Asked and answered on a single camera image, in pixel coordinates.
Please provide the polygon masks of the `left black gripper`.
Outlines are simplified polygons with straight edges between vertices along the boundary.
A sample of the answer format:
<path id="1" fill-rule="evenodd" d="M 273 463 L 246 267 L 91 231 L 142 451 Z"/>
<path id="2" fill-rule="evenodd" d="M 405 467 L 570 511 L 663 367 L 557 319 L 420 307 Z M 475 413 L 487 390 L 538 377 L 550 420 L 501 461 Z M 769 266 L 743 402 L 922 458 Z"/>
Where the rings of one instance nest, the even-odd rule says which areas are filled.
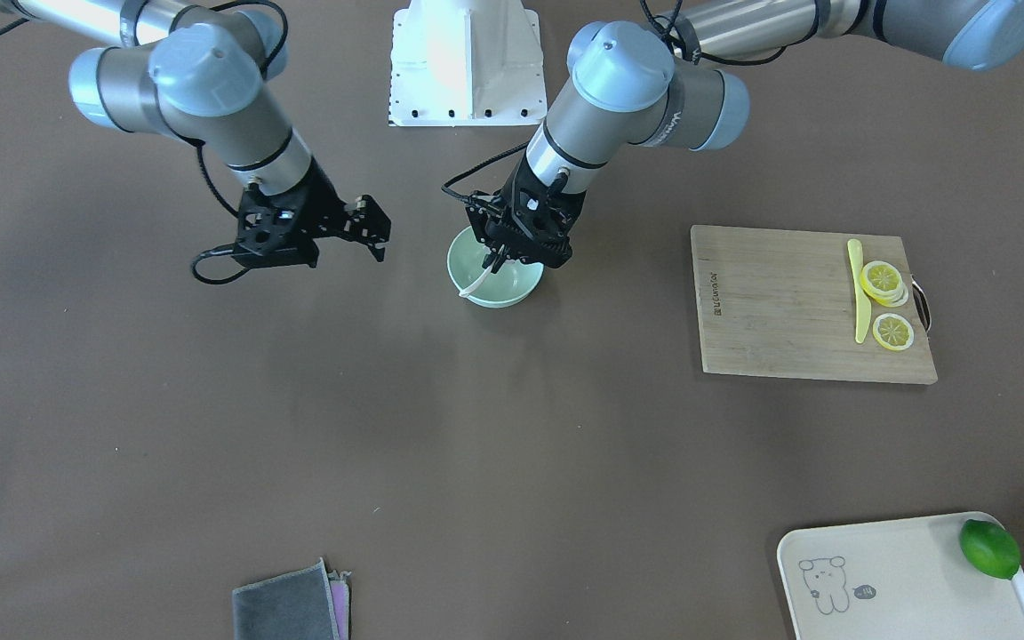
<path id="1" fill-rule="evenodd" d="M 500 246 L 490 247 L 481 268 L 499 273 L 507 260 L 560 268 L 572 258 L 572 228 L 585 193 L 551 190 L 521 159 L 501 188 L 500 199 Z"/>

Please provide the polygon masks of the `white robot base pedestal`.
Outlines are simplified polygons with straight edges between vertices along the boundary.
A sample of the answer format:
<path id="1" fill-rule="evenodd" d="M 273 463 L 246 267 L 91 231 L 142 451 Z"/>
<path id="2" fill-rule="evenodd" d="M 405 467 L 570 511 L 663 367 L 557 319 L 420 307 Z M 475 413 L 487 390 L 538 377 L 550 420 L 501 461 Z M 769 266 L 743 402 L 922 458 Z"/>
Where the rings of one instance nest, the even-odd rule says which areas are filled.
<path id="1" fill-rule="evenodd" d="M 534 126 L 548 110 L 540 16 L 520 1 L 411 1 L 390 62 L 394 127 Z"/>

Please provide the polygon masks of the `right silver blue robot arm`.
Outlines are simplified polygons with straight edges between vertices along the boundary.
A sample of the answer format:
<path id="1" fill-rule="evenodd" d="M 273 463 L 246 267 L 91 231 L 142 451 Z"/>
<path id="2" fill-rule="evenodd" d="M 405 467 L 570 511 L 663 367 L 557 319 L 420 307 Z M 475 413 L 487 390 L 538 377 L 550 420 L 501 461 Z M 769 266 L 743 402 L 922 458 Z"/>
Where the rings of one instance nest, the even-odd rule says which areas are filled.
<path id="1" fill-rule="evenodd" d="M 229 206 L 230 244 L 199 264 L 229 258 L 238 275 L 315 267 L 317 240 L 336 236 L 385 259 L 391 222 L 369 195 L 345 202 L 268 90 L 287 65 L 289 22 L 276 3 L 228 1 L 0 1 L 13 26 L 50 23 L 97 40 L 70 65 L 70 98 L 86 120 L 214 151 L 243 191 Z"/>

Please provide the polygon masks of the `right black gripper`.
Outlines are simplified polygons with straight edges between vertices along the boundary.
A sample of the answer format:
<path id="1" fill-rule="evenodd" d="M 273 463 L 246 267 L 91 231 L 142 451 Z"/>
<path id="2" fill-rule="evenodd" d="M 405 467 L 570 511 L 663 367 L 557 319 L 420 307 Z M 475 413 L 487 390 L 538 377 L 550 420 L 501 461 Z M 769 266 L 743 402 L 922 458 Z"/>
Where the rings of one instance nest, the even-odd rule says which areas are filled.
<path id="1" fill-rule="evenodd" d="M 317 238 L 337 236 L 350 243 L 361 244 L 373 258 L 385 260 L 393 222 L 370 195 L 352 203 L 342 200 L 326 177 L 316 159 L 309 163 L 308 173 L 292 189 L 268 196 L 257 186 L 241 195 L 241 203 L 256 203 L 289 208 L 298 214 L 292 234 L 252 234 L 236 240 L 230 246 L 231 258 L 247 270 L 288 266 L 315 268 L 318 260 Z"/>

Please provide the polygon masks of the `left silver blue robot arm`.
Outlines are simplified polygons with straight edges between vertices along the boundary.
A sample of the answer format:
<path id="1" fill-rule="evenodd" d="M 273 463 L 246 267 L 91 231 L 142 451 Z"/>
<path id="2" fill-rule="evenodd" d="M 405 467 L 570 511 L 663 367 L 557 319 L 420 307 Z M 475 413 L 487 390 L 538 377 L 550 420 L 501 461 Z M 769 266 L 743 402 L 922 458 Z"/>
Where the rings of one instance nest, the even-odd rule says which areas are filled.
<path id="1" fill-rule="evenodd" d="M 499 191 L 468 196 L 468 222 L 486 247 L 481 271 L 513 260 L 561 267 L 586 191 L 618 150 L 731 145 L 750 116 L 732 68 L 849 34 L 989 70 L 1024 49 L 1024 1 L 707 1 L 642 24 L 587 24 L 566 54 L 568 81 L 515 171 Z"/>

